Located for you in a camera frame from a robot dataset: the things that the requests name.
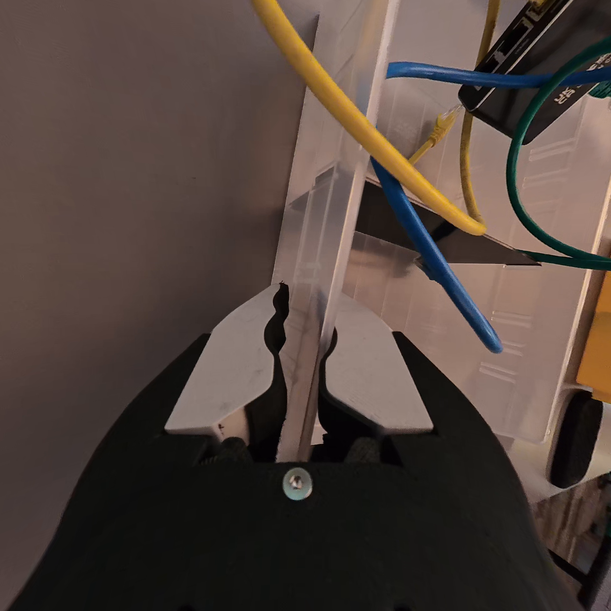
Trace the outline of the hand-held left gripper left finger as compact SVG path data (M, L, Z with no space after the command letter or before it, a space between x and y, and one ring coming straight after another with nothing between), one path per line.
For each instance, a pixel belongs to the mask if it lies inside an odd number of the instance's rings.
M272 284L211 332L164 426L220 446L242 440L256 461L276 461L288 391L280 352L286 342L289 289Z

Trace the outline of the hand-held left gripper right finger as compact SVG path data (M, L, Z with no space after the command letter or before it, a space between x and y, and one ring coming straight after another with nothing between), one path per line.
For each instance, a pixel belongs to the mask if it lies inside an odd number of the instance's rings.
M343 293L320 364L318 417L326 432L354 437L433 430L391 328Z

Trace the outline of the clear plastic bin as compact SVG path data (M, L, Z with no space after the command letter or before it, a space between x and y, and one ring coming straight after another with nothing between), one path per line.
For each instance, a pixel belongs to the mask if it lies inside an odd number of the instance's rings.
M483 28L485 1L449 4L435 51L425 27L444 4L431 1L318 1L313 52L367 113L377 103L383 133L411 154L428 122L455 102L441 84L379 76L382 62L405 59L468 67ZM576 248L605 248L610 223L610 110L585 95L520 154L524 205L546 231ZM505 187L509 139L480 122L472 165L476 199L491 237L516 249L541 250L519 227ZM401 331L449 378L505 444L531 503L561 492L548 480L560 419L577 389L576 372L593 315L601 272L542 266L452 263L458 279L500 337L489 352L443 289L411 262L416 254L388 240L355 233L356 200L374 183L367 152L307 90L294 150L272 275L291 290L287 344L281 359L289 388L303 321L332 280Z

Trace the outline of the yellow plastic bin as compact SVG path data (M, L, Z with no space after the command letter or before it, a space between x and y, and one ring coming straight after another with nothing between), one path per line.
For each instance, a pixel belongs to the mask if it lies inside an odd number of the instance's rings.
M600 289L576 382L591 388L595 400L610 404L610 271Z

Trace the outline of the black oval object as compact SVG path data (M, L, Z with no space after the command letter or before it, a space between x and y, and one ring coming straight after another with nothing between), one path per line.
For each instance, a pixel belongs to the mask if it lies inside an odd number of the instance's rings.
M565 409L549 470L549 481L567 489L580 483L590 467L600 433L603 403L591 392L576 391Z

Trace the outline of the black network switch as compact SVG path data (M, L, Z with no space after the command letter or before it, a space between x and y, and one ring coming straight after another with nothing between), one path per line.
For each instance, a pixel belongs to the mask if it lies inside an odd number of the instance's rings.
M558 72L573 57L610 36L610 1L527 2L478 61L476 71L541 76ZM512 138L535 88L463 85L462 105L476 118Z

